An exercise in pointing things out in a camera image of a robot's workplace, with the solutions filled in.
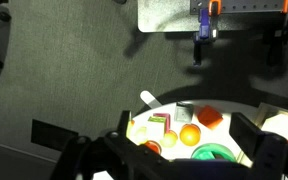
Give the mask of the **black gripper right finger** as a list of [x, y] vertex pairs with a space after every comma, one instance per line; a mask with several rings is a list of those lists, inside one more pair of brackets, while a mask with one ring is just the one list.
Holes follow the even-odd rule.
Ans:
[[253, 165], [284, 166], [287, 142], [282, 136], [262, 131], [240, 112], [231, 115], [229, 134]]

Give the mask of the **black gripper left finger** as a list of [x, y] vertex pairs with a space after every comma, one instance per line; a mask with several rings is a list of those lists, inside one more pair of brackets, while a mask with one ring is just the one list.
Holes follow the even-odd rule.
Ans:
[[129, 110], [124, 110], [120, 115], [120, 120], [117, 126], [117, 132], [121, 136], [126, 136], [128, 123], [132, 120], [131, 112]]

